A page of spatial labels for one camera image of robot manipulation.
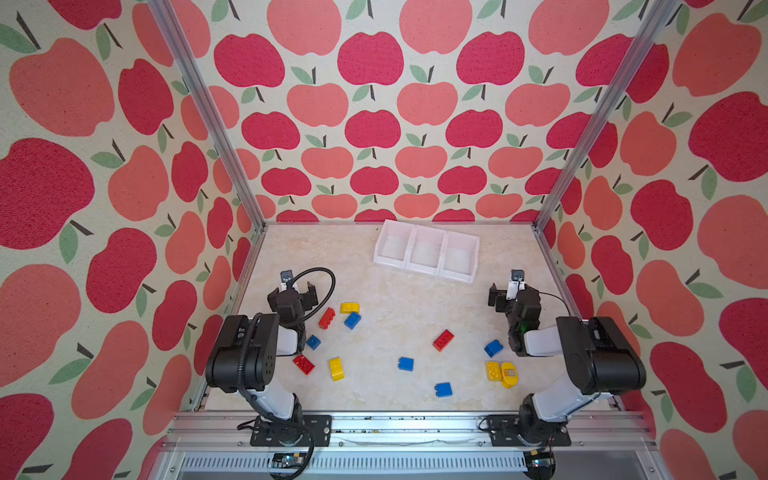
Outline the aluminium corner post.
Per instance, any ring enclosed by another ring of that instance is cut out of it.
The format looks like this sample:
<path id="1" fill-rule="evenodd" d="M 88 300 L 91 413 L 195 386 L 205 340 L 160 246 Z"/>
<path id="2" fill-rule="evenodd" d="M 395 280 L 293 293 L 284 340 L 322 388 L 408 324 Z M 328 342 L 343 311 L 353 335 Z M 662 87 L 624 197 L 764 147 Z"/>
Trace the aluminium corner post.
<path id="1" fill-rule="evenodd" d="M 587 123 L 576 148 L 567 155 L 562 171 L 533 223 L 532 230 L 535 234 L 543 233 L 546 224 L 575 178 L 581 163 L 587 158 L 612 112 L 627 94 L 631 81 L 651 51 L 655 40 L 680 4 L 680 1 L 661 0 L 655 1 L 650 6 L 614 77 L 606 87 L 605 94 L 597 103 L 597 108 Z"/>
<path id="2" fill-rule="evenodd" d="M 264 235 L 266 222 L 250 188 L 244 167 L 235 147 L 229 139 L 223 119 L 208 85 L 201 76 L 186 38 L 184 29 L 176 15 L 171 1 L 152 0 L 148 2 L 153 17 L 158 25 L 168 48 L 186 82 L 190 95 L 195 101 L 198 112 L 209 133 L 211 142 L 219 153 L 233 187 L 236 190 L 246 213 L 251 219 L 255 231 Z"/>

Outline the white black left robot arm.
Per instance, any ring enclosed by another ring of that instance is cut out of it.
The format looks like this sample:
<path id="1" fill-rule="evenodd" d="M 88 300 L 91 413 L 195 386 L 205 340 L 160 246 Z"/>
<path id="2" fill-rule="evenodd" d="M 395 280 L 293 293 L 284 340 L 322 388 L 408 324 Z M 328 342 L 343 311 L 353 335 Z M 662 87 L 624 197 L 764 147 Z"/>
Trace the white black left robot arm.
<path id="1" fill-rule="evenodd" d="M 303 422 L 301 404 L 274 378 L 277 359 L 299 355 L 306 345 L 303 317 L 319 305 L 316 287 L 301 293 L 292 286 L 267 295 L 268 313 L 231 315 L 224 320 L 205 367 L 211 388 L 239 393 L 263 418 Z"/>

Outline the yellow curved brick lower left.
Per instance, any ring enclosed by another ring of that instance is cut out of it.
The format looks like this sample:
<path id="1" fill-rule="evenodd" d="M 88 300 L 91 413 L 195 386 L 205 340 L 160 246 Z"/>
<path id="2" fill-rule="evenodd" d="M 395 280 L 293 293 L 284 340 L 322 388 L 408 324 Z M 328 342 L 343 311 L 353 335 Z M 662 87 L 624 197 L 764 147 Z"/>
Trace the yellow curved brick lower left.
<path id="1" fill-rule="evenodd" d="M 334 382 L 343 380 L 345 378 L 343 364 L 340 357 L 332 358 L 329 361 L 329 371 Z"/>

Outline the left aluminium corner post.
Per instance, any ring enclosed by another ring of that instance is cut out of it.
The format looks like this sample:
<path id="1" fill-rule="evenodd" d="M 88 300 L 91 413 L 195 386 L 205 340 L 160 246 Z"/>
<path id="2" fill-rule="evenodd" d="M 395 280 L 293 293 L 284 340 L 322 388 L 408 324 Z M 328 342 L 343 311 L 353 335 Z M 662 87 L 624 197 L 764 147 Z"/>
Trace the left aluminium corner post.
<path id="1" fill-rule="evenodd" d="M 266 222 L 250 188 L 244 167 L 235 147 L 229 139 L 223 119 L 208 85 L 201 76 L 186 38 L 184 29 L 176 15 L 171 1 L 152 0 L 148 2 L 153 17 L 158 25 L 168 48 L 186 82 L 190 95 L 195 101 L 198 112 L 209 133 L 211 142 L 219 153 L 233 187 L 236 190 L 246 213 L 251 219 L 255 231 L 264 235 Z"/>

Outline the yellow round printed brick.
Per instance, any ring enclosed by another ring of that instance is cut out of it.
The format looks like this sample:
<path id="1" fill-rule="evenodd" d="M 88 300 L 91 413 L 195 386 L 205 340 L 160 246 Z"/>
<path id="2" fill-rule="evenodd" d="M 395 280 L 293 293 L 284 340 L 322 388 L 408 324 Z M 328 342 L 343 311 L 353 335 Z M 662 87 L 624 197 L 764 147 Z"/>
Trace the yellow round printed brick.
<path id="1" fill-rule="evenodd" d="M 515 387 L 519 382 L 519 375 L 515 365 L 511 362 L 503 362 L 500 365 L 500 369 L 502 385 L 507 389 Z"/>

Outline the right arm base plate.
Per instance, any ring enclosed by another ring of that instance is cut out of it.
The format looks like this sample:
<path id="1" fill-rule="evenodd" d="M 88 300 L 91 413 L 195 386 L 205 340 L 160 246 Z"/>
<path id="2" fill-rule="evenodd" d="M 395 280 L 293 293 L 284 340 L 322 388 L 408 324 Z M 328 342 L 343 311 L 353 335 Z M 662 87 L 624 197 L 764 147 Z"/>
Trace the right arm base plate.
<path id="1" fill-rule="evenodd" d="M 569 447 L 572 445 L 566 423 L 552 423 L 536 417 L 489 415 L 479 427 L 494 447 Z"/>

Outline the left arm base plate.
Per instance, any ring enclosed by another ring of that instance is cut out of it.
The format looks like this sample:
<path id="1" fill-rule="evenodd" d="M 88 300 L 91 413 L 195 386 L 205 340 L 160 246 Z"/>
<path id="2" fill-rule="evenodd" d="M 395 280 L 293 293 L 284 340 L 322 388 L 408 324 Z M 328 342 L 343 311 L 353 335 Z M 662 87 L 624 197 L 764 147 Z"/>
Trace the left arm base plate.
<path id="1" fill-rule="evenodd" d="M 327 447 L 330 443 L 333 417 L 305 415 L 303 429 L 262 418 L 254 424 L 250 438 L 253 447 Z"/>

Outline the yellow curved brick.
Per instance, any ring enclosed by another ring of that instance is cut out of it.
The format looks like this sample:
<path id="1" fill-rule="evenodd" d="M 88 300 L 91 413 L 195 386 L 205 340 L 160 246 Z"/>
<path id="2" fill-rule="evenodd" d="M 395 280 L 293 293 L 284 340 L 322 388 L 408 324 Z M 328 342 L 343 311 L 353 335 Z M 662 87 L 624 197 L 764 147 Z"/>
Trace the yellow curved brick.
<path id="1" fill-rule="evenodd" d="M 355 302 L 344 302 L 340 306 L 340 312 L 342 314 L 352 314 L 352 313 L 360 313 L 360 305 Z"/>
<path id="2" fill-rule="evenodd" d="M 329 361 L 329 371 L 334 382 L 343 380 L 345 378 L 343 364 L 340 357 L 332 358 Z"/>

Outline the red long brick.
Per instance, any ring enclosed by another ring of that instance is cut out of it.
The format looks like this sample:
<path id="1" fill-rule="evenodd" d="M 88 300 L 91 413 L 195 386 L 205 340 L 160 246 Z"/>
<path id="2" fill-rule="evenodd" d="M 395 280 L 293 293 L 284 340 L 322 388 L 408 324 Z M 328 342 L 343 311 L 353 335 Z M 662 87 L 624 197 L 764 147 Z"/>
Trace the red long brick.
<path id="1" fill-rule="evenodd" d="M 336 316 L 335 310 L 333 308 L 327 308 L 318 322 L 319 328 L 321 330 L 328 330 L 335 316 Z"/>

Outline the yellow square brick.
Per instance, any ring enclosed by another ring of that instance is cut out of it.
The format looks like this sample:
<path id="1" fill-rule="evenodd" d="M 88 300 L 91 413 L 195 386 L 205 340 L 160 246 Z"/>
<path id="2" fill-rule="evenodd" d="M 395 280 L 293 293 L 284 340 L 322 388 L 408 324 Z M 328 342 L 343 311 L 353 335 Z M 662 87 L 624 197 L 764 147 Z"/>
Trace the yellow square brick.
<path id="1" fill-rule="evenodd" d="M 501 366 L 498 362 L 489 361 L 486 363 L 486 375 L 487 379 L 491 382 L 499 382 L 502 380 Z"/>

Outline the right aluminium corner post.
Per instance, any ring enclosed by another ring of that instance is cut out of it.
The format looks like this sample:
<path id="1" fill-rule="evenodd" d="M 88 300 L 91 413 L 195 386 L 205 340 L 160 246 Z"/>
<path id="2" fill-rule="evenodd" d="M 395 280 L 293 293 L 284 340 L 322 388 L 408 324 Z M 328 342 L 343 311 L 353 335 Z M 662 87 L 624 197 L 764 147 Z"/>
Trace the right aluminium corner post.
<path id="1" fill-rule="evenodd" d="M 576 148 L 567 155 L 562 171 L 533 223 L 532 230 L 535 234 L 543 233 L 546 224 L 575 178 L 581 163 L 587 158 L 612 112 L 627 94 L 631 81 L 651 51 L 655 40 L 680 4 L 680 1 L 661 0 L 655 1 L 650 6 L 614 77 L 606 87 L 605 94 L 597 103 L 597 108 L 587 123 Z"/>

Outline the white bin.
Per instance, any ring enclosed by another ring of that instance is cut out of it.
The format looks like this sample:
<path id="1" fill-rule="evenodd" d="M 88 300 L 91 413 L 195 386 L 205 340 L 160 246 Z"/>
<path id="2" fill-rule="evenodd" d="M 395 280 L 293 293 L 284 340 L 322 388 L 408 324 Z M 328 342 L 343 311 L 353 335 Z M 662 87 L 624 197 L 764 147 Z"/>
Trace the white bin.
<path id="1" fill-rule="evenodd" d="M 479 247 L 477 236 L 448 232 L 441 247 L 437 275 L 472 284 L 478 269 Z"/>
<path id="2" fill-rule="evenodd" d="M 405 269 L 436 276 L 448 240 L 444 229 L 416 225 L 406 248 Z"/>
<path id="3" fill-rule="evenodd" d="M 412 262 L 416 237 L 423 227 L 416 224 L 385 220 L 374 248 L 375 264 L 414 270 Z"/>

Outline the small blue brick left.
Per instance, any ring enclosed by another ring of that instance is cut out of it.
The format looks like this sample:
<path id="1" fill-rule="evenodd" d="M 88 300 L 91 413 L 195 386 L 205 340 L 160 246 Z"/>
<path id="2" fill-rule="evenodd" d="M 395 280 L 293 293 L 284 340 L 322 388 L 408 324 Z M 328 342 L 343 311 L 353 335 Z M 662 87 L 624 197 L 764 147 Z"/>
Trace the small blue brick left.
<path id="1" fill-rule="evenodd" d="M 306 345 L 312 350 L 316 350 L 321 345 L 321 340 L 317 336 L 311 335 L 306 340 Z"/>

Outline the yellow curved brick upper left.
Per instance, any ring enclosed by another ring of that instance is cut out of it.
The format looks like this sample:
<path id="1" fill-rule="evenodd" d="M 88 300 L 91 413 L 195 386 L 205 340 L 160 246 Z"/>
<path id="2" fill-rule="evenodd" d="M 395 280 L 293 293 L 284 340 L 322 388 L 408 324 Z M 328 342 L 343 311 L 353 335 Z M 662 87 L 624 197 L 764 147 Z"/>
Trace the yellow curved brick upper left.
<path id="1" fill-rule="evenodd" d="M 344 302 L 340 306 L 340 312 L 342 314 L 352 314 L 352 313 L 360 313 L 360 305 L 355 302 Z"/>

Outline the aluminium front rail frame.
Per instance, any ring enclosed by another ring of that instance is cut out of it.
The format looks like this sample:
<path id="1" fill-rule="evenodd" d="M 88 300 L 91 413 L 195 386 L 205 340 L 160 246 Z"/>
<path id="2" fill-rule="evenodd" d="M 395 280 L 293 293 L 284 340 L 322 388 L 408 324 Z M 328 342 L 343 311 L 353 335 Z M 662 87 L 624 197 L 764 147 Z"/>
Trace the aluminium front rail frame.
<path id="1" fill-rule="evenodd" d="M 285 446 L 245 411 L 176 416 L 149 479 L 669 479 L 638 413 L 574 415 L 551 440 L 524 444 L 509 412 L 311 412 L 318 435 Z"/>

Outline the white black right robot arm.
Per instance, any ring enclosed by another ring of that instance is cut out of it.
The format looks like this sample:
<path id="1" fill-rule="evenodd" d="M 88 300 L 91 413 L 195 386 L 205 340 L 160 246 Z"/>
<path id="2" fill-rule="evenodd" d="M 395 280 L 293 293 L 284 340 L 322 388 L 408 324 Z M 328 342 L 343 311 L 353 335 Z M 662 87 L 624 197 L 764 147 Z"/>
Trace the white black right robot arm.
<path id="1" fill-rule="evenodd" d="M 540 326 L 541 292 L 511 282 L 489 288 L 488 305 L 505 315 L 508 340 L 519 357 L 560 355 L 566 373 L 525 397 L 518 410 L 517 436 L 538 445 L 566 427 L 573 413 L 609 395 L 641 389 L 646 370 L 634 347 L 611 317 L 559 316 Z"/>

